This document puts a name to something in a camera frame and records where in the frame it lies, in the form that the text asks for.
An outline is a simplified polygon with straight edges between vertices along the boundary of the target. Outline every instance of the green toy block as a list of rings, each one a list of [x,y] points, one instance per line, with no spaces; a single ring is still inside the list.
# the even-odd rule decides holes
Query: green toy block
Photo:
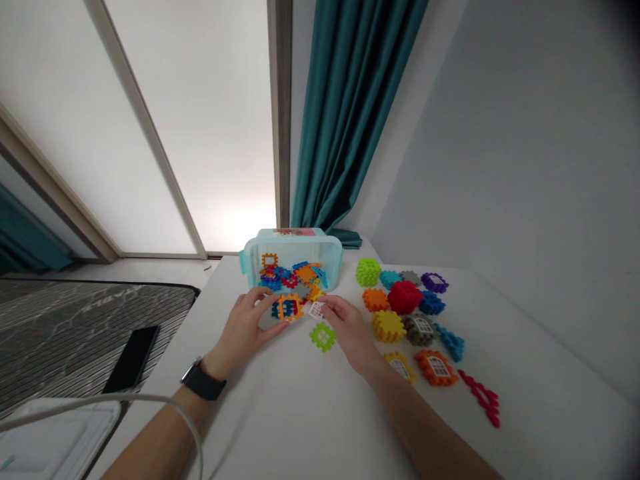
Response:
[[[355,279],[361,287],[375,287],[382,268],[375,259],[360,259],[355,269]]]
[[[328,352],[335,343],[335,332],[330,329],[326,323],[318,323],[311,333],[311,342],[315,343],[316,347],[322,350],[322,353]]]

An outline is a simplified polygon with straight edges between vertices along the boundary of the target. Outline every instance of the black watch strap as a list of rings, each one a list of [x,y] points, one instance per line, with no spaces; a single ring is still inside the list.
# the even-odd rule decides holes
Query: black watch strap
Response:
[[[185,376],[180,380],[180,383],[183,383],[189,390],[198,395],[198,397],[204,398],[204,400],[216,400],[227,381],[218,381],[208,376],[202,370],[200,362],[202,360],[198,359],[192,364]]]

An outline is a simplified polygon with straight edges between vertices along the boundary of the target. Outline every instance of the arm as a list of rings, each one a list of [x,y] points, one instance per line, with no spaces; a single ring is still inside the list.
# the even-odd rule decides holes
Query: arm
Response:
[[[501,478],[378,353],[356,307],[336,295],[318,301],[326,302],[325,319],[349,364],[382,403],[422,478]]]
[[[226,379],[234,368],[252,356],[268,340],[289,325],[281,322],[269,330],[258,327],[264,312],[279,298],[264,287],[251,289],[236,300],[220,340],[202,359],[204,370],[217,380]],[[204,418],[211,402],[181,386],[173,399],[184,407],[196,426]],[[133,439],[102,476],[109,479],[175,479],[193,444],[193,437],[180,414],[165,405]]]

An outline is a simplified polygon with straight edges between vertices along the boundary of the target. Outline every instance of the white cable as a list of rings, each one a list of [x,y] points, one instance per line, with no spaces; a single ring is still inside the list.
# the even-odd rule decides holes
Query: white cable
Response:
[[[191,434],[193,435],[193,440],[195,441],[195,448],[198,451],[198,470],[199,470],[198,478],[202,480],[202,472],[204,470],[204,467],[203,467],[204,460],[202,456],[202,444],[200,442],[200,434],[198,433],[198,428],[196,428],[196,426],[193,424],[192,420],[189,418],[189,415],[184,410],[182,405],[180,405],[174,399],[169,397],[163,397],[162,395],[148,395],[146,393],[105,393],[103,395],[96,395],[94,397],[88,397],[85,399],[72,401],[65,405],[61,405],[60,407],[54,407],[49,410],[32,413],[30,415],[25,415],[24,417],[18,417],[12,420],[4,420],[0,422],[0,433],[7,430],[14,429],[14,428],[22,427],[23,425],[28,425],[38,420],[44,420],[54,415],[59,415],[60,413],[68,412],[69,410],[75,410],[76,408],[84,407],[85,405],[102,403],[109,400],[126,400],[126,401],[146,400],[146,401],[152,401],[152,402],[168,403],[171,406],[173,406],[178,411],[180,416],[182,416],[183,420],[185,421],[189,430],[191,431]]]

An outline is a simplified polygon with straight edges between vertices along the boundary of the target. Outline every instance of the smartphone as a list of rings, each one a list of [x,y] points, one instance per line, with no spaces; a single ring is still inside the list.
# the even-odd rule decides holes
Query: smartphone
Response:
[[[102,393],[130,389],[140,382],[159,331],[160,325],[154,325],[131,333]]]

